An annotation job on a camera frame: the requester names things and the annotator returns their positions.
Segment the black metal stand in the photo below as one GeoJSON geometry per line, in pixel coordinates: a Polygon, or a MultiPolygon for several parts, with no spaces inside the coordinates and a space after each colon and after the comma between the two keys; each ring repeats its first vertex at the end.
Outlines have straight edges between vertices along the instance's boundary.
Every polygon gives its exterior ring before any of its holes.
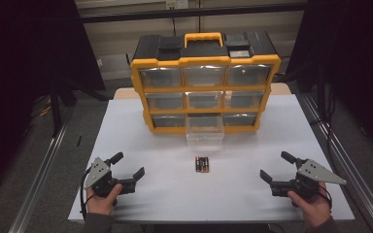
{"type": "Polygon", "coordinates": [[[50,85],[50,99],[53,121],[52,136],[55,138],[62,127],[59,101],[62,101],[66,107],[74,107],[77,103],[77,99],[73,93],[72,83],[64,79],[52,79],[50,85]]]}

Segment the person's right hand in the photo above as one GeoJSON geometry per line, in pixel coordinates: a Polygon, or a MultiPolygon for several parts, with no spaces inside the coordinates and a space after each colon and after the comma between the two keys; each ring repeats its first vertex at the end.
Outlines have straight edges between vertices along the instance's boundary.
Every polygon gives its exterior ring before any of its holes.
{"type": "Polygon", "coordinates": [[[310,199],[303,199],[291,190],[288,192],[288,198],[302,211],[307,232],[316,230],[331,217],[325,183],[319,182],[319,186],[320,193],[310,199]]]}

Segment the yellow black organizer cabinet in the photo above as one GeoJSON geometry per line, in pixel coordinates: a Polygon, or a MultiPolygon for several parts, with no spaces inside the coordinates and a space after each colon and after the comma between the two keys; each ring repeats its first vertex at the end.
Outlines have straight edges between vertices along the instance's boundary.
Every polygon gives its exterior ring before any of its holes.
{"type": "Polygon", "coordinates": [[[130,63],[135,91],[143,105],[145,124],[153,133],[186,133],[186,127],[154,127],[139,71],[145,68],[187,67],[199,65],[256,65],[267,64],[271,67],[267,80],[266,94],[254,126],[224,126],[224,133],[255,132],[260,125],[271,83],[281,65],[267,33],[244,32],[241,34],[186,33],[183,36],[165,37],[162,35],[143,36],[130,63]]]}

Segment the black horizontal bar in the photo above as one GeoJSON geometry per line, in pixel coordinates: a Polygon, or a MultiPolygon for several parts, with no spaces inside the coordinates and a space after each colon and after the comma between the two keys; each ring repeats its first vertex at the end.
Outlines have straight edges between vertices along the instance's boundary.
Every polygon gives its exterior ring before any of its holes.
{"type": "Polygon", "coordinates": [[[146,19],[162,19],[176,17],[209,17],[209,16],[226,16],[240,14],[262,14],[278,12],[303,11],[308,7],[308,3],[286,3],[286,4],[268,4],[268,5],[251,5],[238,7],[222,8],[197,8],[185,10],[162,10],[151,12],[136,12],[122,14],[96,14],[80,16],[82,23],[100,23],[111,21],[130,21],[146,19]]]}

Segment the aluminium floor rail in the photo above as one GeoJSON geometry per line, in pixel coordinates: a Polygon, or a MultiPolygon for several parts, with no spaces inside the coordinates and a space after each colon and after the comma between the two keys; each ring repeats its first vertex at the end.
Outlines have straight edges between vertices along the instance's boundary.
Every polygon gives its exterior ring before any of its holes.
{"type": "Polygon", "coordinates": [[[373,220],[373,190],[366,183],[365,179],[351,160],[349,154],[342,146],[335,132],[332,130],[331,124],[324,121],[323,117],[319,115],[318,104],[315,102],[314,98],[311,95],[305,95],[302,96],[301,99],[314,118],[313,125],[317,125],[325,137],[326,151],[330,158],[331,166],[336,168],[334,163],[335,160],[340,163],[340,166],[343,168],[351,182],[351,186],[359,196],[359,200],[362,202],[365,210],[373,220]]]}
{"type": "Polygon", "coordinates": [[[29,220],[33,214],[33,211],[36,207],[39,195],[41,193],[42,187],[48,173],[51,169],[53,161],[57,155],[59,147],[63,141],[67,125],[64,124],[61,126],[59,131],[51,139],[51,143],[47,152],[44,156],[44,159],[39,167],[38,173],[36,174],[32,185],[30,186],[26,197],[17,212],[17,215],[8,231],[8,233],[24,233],[29,220]]]}

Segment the white wall outlet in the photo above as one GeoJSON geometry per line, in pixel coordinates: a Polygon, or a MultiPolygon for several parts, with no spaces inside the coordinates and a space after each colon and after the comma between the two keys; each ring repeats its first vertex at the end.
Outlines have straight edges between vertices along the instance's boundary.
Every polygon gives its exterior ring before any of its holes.
{"type": "Polygon", "coordinates": [[[188,9],[188,0],[166,0],[167,10],[182,10],[188,9]]]}

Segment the clear plastic drawer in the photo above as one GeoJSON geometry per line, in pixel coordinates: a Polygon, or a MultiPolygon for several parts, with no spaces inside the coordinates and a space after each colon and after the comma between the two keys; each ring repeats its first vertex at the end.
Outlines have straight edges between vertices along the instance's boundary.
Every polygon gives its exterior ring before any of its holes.
{"type": "Polygon", "coordinates": [[[220,114],[186,116],[186,141],[192,150],[219,150],[224,132],[220,114]]]}

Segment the grid of clear organizer drawers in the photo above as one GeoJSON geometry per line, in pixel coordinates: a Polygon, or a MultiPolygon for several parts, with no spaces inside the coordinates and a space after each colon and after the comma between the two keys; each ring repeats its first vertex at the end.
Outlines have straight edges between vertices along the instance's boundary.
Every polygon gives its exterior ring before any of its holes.
{"type": "Polygon", "coordinates": [[[270,73],[267,64],[139,71],[154,127],[254,126],[270,73]]]}

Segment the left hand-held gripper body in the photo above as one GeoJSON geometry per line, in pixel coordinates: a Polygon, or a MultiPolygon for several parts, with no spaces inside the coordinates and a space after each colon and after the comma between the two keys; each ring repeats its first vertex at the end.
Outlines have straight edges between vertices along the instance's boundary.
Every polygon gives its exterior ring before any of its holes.
{"type": "Polygon", "coordinates": [[[121,194],[134,193],[136,182],[132,178],[124,180],[113,178],[111,166],[106,164],[106,160],[96,157],[89,168],[88,177],[84,184],[85,190],[92,187],[97,196],[107,197],[114,186],[120,183],[122,185],[121,194]]]}

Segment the person's left hand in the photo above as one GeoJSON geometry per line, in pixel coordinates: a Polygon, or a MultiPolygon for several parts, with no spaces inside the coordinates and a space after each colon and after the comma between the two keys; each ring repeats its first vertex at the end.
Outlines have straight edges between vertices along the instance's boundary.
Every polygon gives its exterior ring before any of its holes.
{"type": "Polygon", "coordinates": [[[122,185],[118,183],[107,197],[99,197],[95,194],[93,188],[90,187],[86,191],[86,194],[89,196],[89,199],[86,200],[87,211],[92,214],[109,216],[112,213],[114,202],[117,200],[121,190],[122,185]]]}

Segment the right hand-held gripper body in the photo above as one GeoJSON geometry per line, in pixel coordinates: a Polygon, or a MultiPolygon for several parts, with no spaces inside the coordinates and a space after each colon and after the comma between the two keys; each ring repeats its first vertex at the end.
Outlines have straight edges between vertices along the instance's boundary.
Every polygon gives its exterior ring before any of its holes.
{"type": "Polygon", "coordinates": [[[293,158],[288,161],[294,164],[297,172],[295,178],[287,182],[270,181],[273,196],[287,197],[294,191],[302,198],[311,198],[319,193],[319,182],[345,185],[347,182],[311,159],[293,158]]]}

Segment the black curtain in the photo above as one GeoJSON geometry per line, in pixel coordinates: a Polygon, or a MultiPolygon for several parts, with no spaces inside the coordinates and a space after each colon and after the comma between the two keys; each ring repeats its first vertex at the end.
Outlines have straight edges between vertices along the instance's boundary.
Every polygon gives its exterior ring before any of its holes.
{"type": "Polygon", "coordinates": [[[75,0],[0,0],[0,174],[53,88],[68,104],[72,88],[105,88],[75,0]]]}
{"type": "Polygon", "coordinates": [[[307,0],[287,72],[322,74],[373,137],[373,0],[307,0]]]}

